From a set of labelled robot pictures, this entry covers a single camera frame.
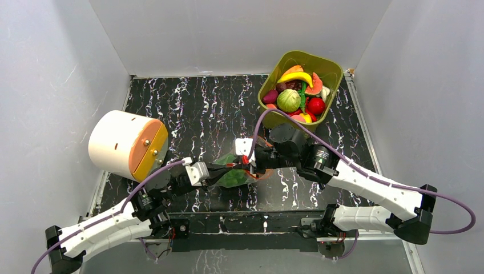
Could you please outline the green lettuce toy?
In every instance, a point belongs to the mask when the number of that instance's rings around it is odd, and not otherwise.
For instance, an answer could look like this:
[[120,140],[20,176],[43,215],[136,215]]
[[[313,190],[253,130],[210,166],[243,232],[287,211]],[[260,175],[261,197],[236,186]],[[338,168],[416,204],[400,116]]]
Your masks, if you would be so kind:
[[[230,163],[233,163],[233,161],[236,159],[237,157],[234,156],[233,154],[225,154],[219,157],[218,159],[216,159],[215,164],[219,164],[219,165],[230,164]],[[256,182],[256,179],[250,176],[247,173],[247,171],[232,170],[230,172],[227,172],[225,175],[223,175],[221,179],[217,181],[215,186],[232,188],[232,187],[242,186],[245,184],[252,184],[255,182]]]

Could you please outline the orange pumpkin toy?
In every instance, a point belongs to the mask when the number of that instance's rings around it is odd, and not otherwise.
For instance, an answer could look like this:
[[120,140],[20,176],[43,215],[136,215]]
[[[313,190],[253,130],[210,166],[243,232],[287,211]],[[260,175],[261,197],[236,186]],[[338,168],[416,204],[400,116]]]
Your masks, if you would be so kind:
[[[273,146],[270,144],[270,142],[268,142],[266,139],[264,139],[262,136],[258,136],[257,137],[257,145],[259,147],[262,147],[262,148],[272,148]],[[256,173],[256,178],[257,180],[263,180],[263,179],[267,179],[271,176],[272,174],[272,170],[271,169],[268,169],[268,170],[265,170],[264,172],[260,171],[260,172],[257,172]]]

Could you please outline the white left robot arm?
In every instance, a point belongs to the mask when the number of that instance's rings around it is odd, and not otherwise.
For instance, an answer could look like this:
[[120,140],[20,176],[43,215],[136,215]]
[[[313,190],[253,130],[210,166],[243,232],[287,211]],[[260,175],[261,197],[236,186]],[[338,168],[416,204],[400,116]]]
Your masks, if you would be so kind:
[[165,237],[174,230],[167,214],[179,196],[216,184],[234,164],[173,162],[150,174],[119,204],[70,227],[46,229],[52,273],[74,273],[84,261],[133,239]]

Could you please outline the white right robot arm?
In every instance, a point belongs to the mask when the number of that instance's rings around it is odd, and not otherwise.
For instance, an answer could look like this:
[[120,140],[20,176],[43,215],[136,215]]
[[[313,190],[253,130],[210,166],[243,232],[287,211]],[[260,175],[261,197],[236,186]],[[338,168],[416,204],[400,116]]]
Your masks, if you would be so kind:
[[418,245],[427,243],[435,196],[424,185],[415,191],[403,184],[369,171],[321,143],[312,143],[302,130],[281,124],[270,134],[271,147],[256,145],[251,155],[257,171],[294,168],[299,177],[320,187],[347,190],[374,202],[374,206],[327,205],[321,219],[303,224],[297,230],[309,237],[337,236],[353,230],[380,231]]

